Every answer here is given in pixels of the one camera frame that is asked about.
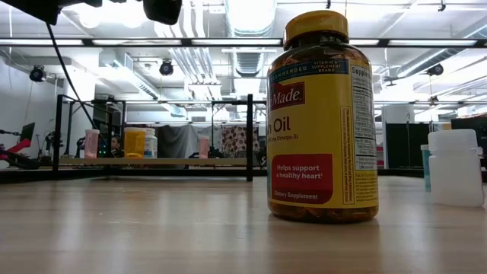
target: security camera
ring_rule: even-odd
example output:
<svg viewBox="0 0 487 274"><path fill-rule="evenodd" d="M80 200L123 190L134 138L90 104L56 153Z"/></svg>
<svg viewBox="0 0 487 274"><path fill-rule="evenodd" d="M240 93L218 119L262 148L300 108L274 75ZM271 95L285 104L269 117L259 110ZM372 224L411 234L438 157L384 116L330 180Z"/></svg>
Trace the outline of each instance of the security camera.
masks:
<svg viewBox="0 0 487 274"><path fill-rule="evenodd" d="M43 65L35 65L29 74L29 78L36 83L42 83L46 80L47 73Z"/></svg>
<svg viewBox="0 0 487 274"><path fill-rule="evenodd" d="M161 67L159 68L159 72L164 76L172 75L174 72L174 68L173 65L171 65L171 60L164 59L162 61Z"/></svg>
<svg viewBox="0 0 487 274"><path fill-rule="evenodd" d="M441 75L443 74L443 66L440 64L437 64L433 67L431 67L429 70L426 71L427 75Z"/></svg>

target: shelf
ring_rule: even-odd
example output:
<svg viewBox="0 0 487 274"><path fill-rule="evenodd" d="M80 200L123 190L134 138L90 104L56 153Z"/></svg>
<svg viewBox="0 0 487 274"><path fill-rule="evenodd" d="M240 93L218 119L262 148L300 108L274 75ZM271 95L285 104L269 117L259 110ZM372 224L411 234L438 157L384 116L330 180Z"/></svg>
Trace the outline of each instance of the shelf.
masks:
<svg viewBox="0 0 487 274"><path fill-rule="evenodd" d="M97 159L81 159L81 158L60 158L59 164L77 164L77 165L157 165L157 164L188 164L188 165L241 165L247 164L247 159L186 159L186 158L157 158L157 159L136 159L136 158L97 158Z"/></svg>

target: fish oil bottle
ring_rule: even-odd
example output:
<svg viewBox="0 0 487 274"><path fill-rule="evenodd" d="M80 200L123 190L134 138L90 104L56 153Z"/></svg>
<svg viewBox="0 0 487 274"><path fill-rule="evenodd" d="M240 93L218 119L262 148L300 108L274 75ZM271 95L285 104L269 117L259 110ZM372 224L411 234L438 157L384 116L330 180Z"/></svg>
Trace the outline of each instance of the fish oil bottle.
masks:
<svg viewBox="0 0 487 274"><path fill-rule="evenodd" d="M269 209L298 221L367 221L378 210L371 65L348 23L312 11L285 27L267 97Z"/></svg>

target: ceiling duct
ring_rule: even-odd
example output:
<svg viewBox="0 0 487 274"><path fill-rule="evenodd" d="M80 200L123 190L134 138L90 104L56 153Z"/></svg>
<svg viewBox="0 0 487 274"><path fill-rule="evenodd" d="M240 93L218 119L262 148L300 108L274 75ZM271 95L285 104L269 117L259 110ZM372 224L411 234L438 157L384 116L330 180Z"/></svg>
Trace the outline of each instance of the ceiling duct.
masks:
<svg viewBox="0 0 487 274"><path fill-rule="evenodd" d="M124 53L123 56L118 56L115 51L104 49L100 53L99 60L100 66L117 70L118 73L124 75L126 81L130 82L137 90L152 97L152 100L170 100L166 97L157 96L157 89L142 75L134 71L134 61L129 54ZM161 104L161 106L170 111L172 117L186 117L186 109L182 107L176 107L173 104Z"/></svg>
<svg viewBox="0 0 487 274"><path fill-rule="evenodd" d="M487 17L477 21L468 28L460 31L453 38L465 38L465 39L485 39L487 38ZM390 77L390 80L399 78L406 78L413 76L419 72L423 72L432 66L443 62L444 60L461 53L465 49L431 49L420 57L412 60L411 62L399 67L396 70L396 77Z"/></svg>
<svg viewBox="0 0 487 274"><path fill-rule="evenodd" d="M275 0L225 0L229 37L270 37ZM255 77L264 65L263 53L233 53L234 67L244 77Z"/></svg>

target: wooden table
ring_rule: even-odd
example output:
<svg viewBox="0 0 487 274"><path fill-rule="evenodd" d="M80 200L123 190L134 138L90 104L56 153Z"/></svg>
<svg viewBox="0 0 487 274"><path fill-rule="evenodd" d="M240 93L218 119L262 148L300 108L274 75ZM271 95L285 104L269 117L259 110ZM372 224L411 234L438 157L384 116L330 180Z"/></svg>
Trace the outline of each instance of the wooden table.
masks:
<svg viewBox="0 0 487 274"><path fill-rule="evenodd" d="M70 180L0 186L0 272L487 273L484 208L432 205L382 177L358 225L269 214L265 178Z"/></svg>

